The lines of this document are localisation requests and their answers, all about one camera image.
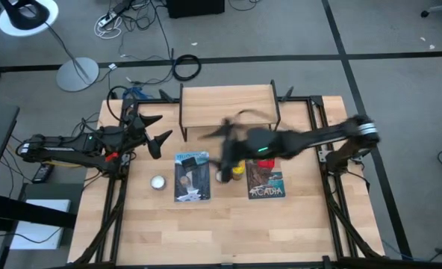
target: power strip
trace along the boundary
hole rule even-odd
[[[108,23],[112,22],[114,19],[116,19],[118,16],[120,16],[123,12],[128,10],[133,1],[134,0],[124,0],[123,2],[117,4],[112,10],[108,11],[107,16],[99,22],[99,26],[105,27]]]
[[[118,17],[118,15],[111,10],[105,18],[103,18],[101,21],[99,21],[99,26],[104,27],[105,25],[107,25],[108,23],[110,23],[111,21],[116,19],[117,17]]]

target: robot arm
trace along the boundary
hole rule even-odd
[[[225,136],[222,143],[221,161],[214,161],[221,171],[222,182],[231,180],[231,170],[244,159],[264,160],[269,158],[291,159],[304,149],[333,143],[347,142],[337,151],[326,156],[327,169],[337,173],[347,168],[347,161],[366,155],[380,141],[373,121],[367,116],[354,116],[343,123],[309,132],[270,131],[252,128],[247,131],[247,139],[237,140],[233,132],[239,128],[229,120],[225,125],[205,137]]]
[[[148,145],[153,158],[161,157],[161,145],[172,131],[150,139],[146,127],[162,116],[145,117],[130,112],[125,117],[127,127],[107,126],[80,133],[76,137],[46,137],[36,134],[23,141],[17,154],[27,162],[64,161],[95,167],[103,173],[118,176],[122,156],[140,145]]]

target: wooden tabletop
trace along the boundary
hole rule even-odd
[[[219,126],[224,117],[243,109],[263,111],[266,117],[242,114],[238,120],[242,124],[269,124],[278,119],[271,84],[184,87],[182,92],[183,127]]]
[[[341,97],[324,96],[323,99],[330,125],[346,119]],[[305,102],[279,105],[283,123],[297,130],[311,129]],[[112,101],[110,106],[115,114],[120,113],[121,101]],[[335,260],[314,149],[307,149],[292,160],[281,161],[285,198],[249,200],[246,178],[221,185],[214,179],[212,170],[210,200],[174,202],[175,154],[205,150],[210,157],[217,157],[221,140],[198,140],[199,136],[215,129],[204,127],[191,129],[188,142],[184,143],[178,127],[178,104],[143,104],[140,112],[164,116],[148,127],[152,137],[169,129],[173,133],[162,146],[162,157],[158,160],[151,158],[147,148],[136,148],[137,158],[130,167],[118,265],[313,262],[324,255]],[[99,125],[116,124],[104,103]],[[335,146],[338,148],[341,144],[338,142]],[[354,164],[349,165],[349,170],[362,174],[361,168]],[[95,173],[90,170],[87,177]],[[155,175],[167,179],[163,191],[150,187],[149,180]],[[376,252],[383,254],[364,182],[349,174],[342,175],[342,181],[353,226]],[[107,186],[107,179],[99,179],[84,191],[69,262],[83,253],[98,232]],[[109,256],[112,231],[107,236],[105,259]],[[342,228],[340,231],[344,253],[348,253],[345,232]]]

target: book cover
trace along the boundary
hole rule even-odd
[[[209,200],[209,153],[181,152],[175,156],[175,202]]]
[[[286,197],[282,172],[276,166],[263,168],[255,160],[246,160],[246,178],[250,199]]]

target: black cable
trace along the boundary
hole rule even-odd
[[[19,171],[13,169],[9,164],[4,163],[3,161],[0,161],[0,163],[3,164],[4,166],[6,166],[8,169],[12,170],[13,172],[18,173],[20,176],[22,176],[23,179],[28,180],[29,182],[32,182],[31,179],[29,179],[28,177],[24,176]]]
[[[357,176],[359,179],[364,180],[364,181],[365,181],[365,185],[367,186],[367,190],[368,190],[368,191],[370,190],[370,182],[369,182],[366,178],[364,178],[363,176],[358,175],[358,174],[356,174],[356,173],[352,173],[352,172],[350,172],[350,171],[348,171],[348,170],[347,170],[347,173],[349,173],[349,174],[351,174],[351,175],[353,175],[353,176]]]
[[[169,46],[168,39],[167,39],[167,37],[166,37],[166,33],[165,33],[165,31],[164,31],[163,25],[161,24],[160,16],[158,15],[158,11],[157,11],[157,9],[158,9],[159,7],[165,7],[165,6],[163,6],[163,5],[158,5],[158,6],[155,7],[155,5],[153,4],[152,1],[150,2],[150,4],[153,6],[153,8],[154,8],[154,10],[155,10],[155,18],[153,19],[153,22],[154,22],[155,20],[157,20],[157,21],[158,21],[158,24],[160,25],[161,32],[163,33],[164,41],[165,41],[165,44],[166,44],[166,50],[167,50],[167,52],[168,52],[168,58],[169,58],[170,61],[173,62],[173,65],[172,65],[171,68],[169,69],[169,72],[166,74],[166,76],[165,76],[164,78],[162,78],[162,79],[159,79],[159,78],[150,78],[148,81],[133,81],[133,82],[132,82],[133,84],[135,84],[135,85],[139,85],[140,87],[143,87],[144,85],[163,84],[164,82],[170,81],[171,78],[173,77],[173,75],[172,75],[172,71],[174,70],[174,60],[173,60],[173,52],[172,52],[173,50],[172,50],[172,49],[170,48],[170,46]],[[121,53],[120,53],[120,52],[121,52],[121,48],[122,48],[122,44],[121,44],[120,47],[119,47],[119,54],[121,54]],[[160,56],[153,55],[153,56],[150,56],[150,57],[147,58],[147,59],[143,59],[142,61],[146,61],[146,60],[148,60],[148,59],[150,59],[150,58],[154,58],[154,57],[158,57],[158,58],[163,59],[163,58],[160,57]]]
[[[110,112],[111,116],[113,116],[113,117],[115,118],[115,120],[118,120],[118,121],[121,122],[121,123],[126,123],[125,121],[123,121],[123,120],[121,120],[120,118],[118,118],[118,117],[115,115],[115,113],[111,110],[111,107],[110,107],[110,98],[111,98],[111,94],[112,94],[112,92],[114,92],[116,89],[123,89],[123,90],[128,91],[128,88],[125,87],[125,86],[115,86],[115,87],[112,87],[112,88],[108,91],[108,95],[107,95],[107,108],[108,108],[108,111]]]
[[[134,159],[136,159],[138,157],[136,152],[130,152],[130,155],[133,154],[133,157],[130,157],[130,161],[133,161]]]
[[[97,176],[100,176],[100,171],[96,174],[96,175],[94,175],[94,176],[92,176],[92,177],[90,177],[90,178],[88,178],[88,179],[85,179],[84,181],[89,181],[89,180],[91,180],[91,179],[94,179],[94,178],[96,178]]]
[[[17,167],[17,170],[19,171],[19,174],[21,174],[23,177],[26,178],[26,176],[25,176],[24,173],[22,172],[22,169],[20,169],[19,164],[17,164],[17,160],[16,160],[15,157],[13,156],[12,152],[10,152],[10,150],[8,150],[7,148],[5,148],[5,151],[7,151],[7,153],[10,155],[10,157],[12,157],[13,163],[14,163],[15,166]]]
[[[198,64],[198,69],[194,72],[194,74],[184,77],[184,76],[180,76],[176,72],[176,67],[184,61],[195,61]],[[200,72],[201,72],[201,62],[199,61],[199,59],[195,55],[182,55],[182,56],[176,58],[176,61],[173,64],[173,76],[178,81],[190,81],[191,79],[193,79],[197,75],[199,75]]]
[[[10,137],[13,138],[13,139],[15,139],[15,141],[17,141],[17,142],[19,142],[19,143],[22,142],[19,138],[15,137],[13,134],[11,134]]]
[[[27,7],[27,6],[25,6],[25,8],[27,8],[30,12],[32,12],[34,15],[36,15],[36,13],[35,12],[33,12],[33,10],[32,9],[30,9],[29,7]],[[96,83],[96,81],[94,81],[93,83],[87,83],[86,81],[85,81],[85,79],[80,75],[80,72],[78,71],[78,68],[77,68],[77,65],[75,64],[75,58],[74,57],[72,57],[72,54],[69,52],[69,50],[66,48],[66,46],[65,46],[65,42],[62,40],[62,38],[57,34],[57,32],[50,26],[50,24],[48,24],[47,22],[43,22],[43,23],[45,23],[45,25],[47,25],[47,27],[49,27],[50,28],[50,31],[55,35],[55,38],[57,38],[58,39],[58,41],[60,42],[60,44],[62,45],[62,47],[63,47],[63,50],[65,51],[65,53],[70,57],[70,59],[72,60],[72,63],[73,63],[73,67],[75,68],[75,71],[77,72],[77,75],[78,75],[78,77],[86,84],[86,85],[88,85],[88,86],[91,86],[91,85],[93,85],[93,84],[95,84]]]
[[[95,116],[95,115],[97,115],[97,114],[100,114],[100,113],[99,113],[99,112],[95,112],[95,113],[91,114],[91,115],[85,120],[86,123],[96,123],[96,122],[98,122],[98,120],[90,120],[93,116]],[[74,136],[74,135],[75,135],[75,131],[77,130],[77,128],[80,130],[80,132],[82,132],[82,131],[83,131],[82,126],[83,126],[82,122],[77,123],[77,125],[73,128],[72,134],[71,134],[70,136]]]
[[[102,78],[100,78],[99,80],[93,82],[93,84],[104,81],[104,80],[107,78],[107,75],[110,74],[111,71],[113,71],[113,69],[108,70],[108,72],[106,72],[106,73],[103,75]]]
[[[442,253],[436,253],[433,257],[430,258],[429,262],[433,262],[433,260],[435,260],[441,254]]]
[[[229,3],[229,5],[230,5],[233,9],[235,9],[235,10],[237,10],[237,11],[248,11],[248,10],[251,10],[251,9],[255,8],[259,1],[260,1],[260,0],[249,0],[249,3],[253,3],[253,6],[252,6],[252,7],[248,7],[248,8],[246,8],[246,9],[242,9],[242,8],[236,8],[236,7],[234,7],[233,4],[231,3],[231,0],[228,0],[228,3]]]
[[[25,240],[30,241],[32,243],[41,244],[41,243],[44,243],[44,242],[47,242],[48,240],[50,240],[50,238],[52,238],[52,236],[54,236],[58,231],[60,231],[60,229],[62,229],[62,227],[58,228],[54,233],[52,233],[52,235],[50,235],[47,239],[42,240],[42,241],[35,241],[35,240],[30,239],[30,238],[27,238],[24,235],[20,235],[18,233],[5,234],[5,235],[0,235],[0,236],[9,236],[9,235],[10,236],[20,236],[21,238],[24,238]]]
[[[100,175],[100,176],[94,178],[91,182],[89,182],[88,184],[86,184],[86,185],[84,186],[84,188],[83,188],[81,191],[85,191],[85,189],[86,189],[88,186],[90,186],[90,184],[94,183],[97,179],[101,178],[102,176],[103,176],[103,175]]]
[[[9,161],[7,160],[7,158],[5,158],[5,156],[3,156],[2,155],[2,158],[7,162],[7,163],[9,163]],[[13,192],[13,186],[14,186],[14,183],[13,183],[13,172],[12,172],[12,169],[9,169],[9,172],[10,172],[10,180],[12,181],[12,187],[10,187],[10,193],[9,193],[9,199],[12,197],[12,192]]]

